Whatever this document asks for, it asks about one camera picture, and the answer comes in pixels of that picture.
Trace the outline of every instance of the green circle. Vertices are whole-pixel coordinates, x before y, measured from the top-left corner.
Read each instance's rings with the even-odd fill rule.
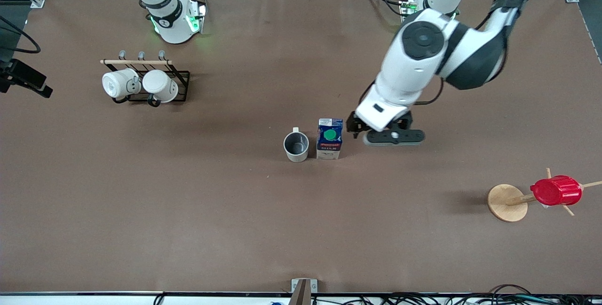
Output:
[[[326,130],[324,131],[324,137],[329,141],[333,141],[337,138],[337,132],[333,129]]]

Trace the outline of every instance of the wooden stand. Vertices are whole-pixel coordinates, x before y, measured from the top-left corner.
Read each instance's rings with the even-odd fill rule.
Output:
[[[532,194],[525,196],[512,185],[500,184],[489,191],[487,206],[497,219],[516,222],[527,215],[527,209],[529,208],[527,203],[533,200],[535,200],[535,197]]]

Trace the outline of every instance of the round wooden base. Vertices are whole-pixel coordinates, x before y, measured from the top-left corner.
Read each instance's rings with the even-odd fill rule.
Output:
[[[507,200],[516,196],[523,196],[523,193],[516,187],[508,184],[497,185],[487,195],[487,206],[499,220],[507,222],[520,221],[527,215],[527,203],[514,206],[506,205]]]

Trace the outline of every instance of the blue carton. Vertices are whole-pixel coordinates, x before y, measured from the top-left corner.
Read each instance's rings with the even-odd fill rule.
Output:
[[[342,146],[342,119],[320,118],[318,121],[318,140],[316,158],[338,159]]]

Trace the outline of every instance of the wooden mug tree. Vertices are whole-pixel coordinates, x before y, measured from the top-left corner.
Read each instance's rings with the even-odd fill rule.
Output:
[[[580,184],[569,176],[554,176],[546,168],[547,178],[531,185],[531,194],[525,195],[518,188],[508,184],[493,187],[487,195],[487,205],[493,215],[503,221],[520,221],[527,215],[529,203],[540,202],[544,206],[561,205],[571,216],[575,214],[568,208],[579,202],[583,189],[602,184],[602,181]]]

